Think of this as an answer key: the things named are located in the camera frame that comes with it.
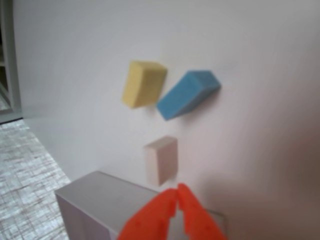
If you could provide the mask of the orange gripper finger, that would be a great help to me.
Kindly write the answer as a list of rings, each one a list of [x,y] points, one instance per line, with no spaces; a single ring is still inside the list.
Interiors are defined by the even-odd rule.
[[[184,183],[177,187],[178,206],[183,212],[184,232],[190,240],[226,240],[214,219]]]
[[[124,225],[119,240],[165,240],[176,214],[178,191],[169,188],[144,205]]]

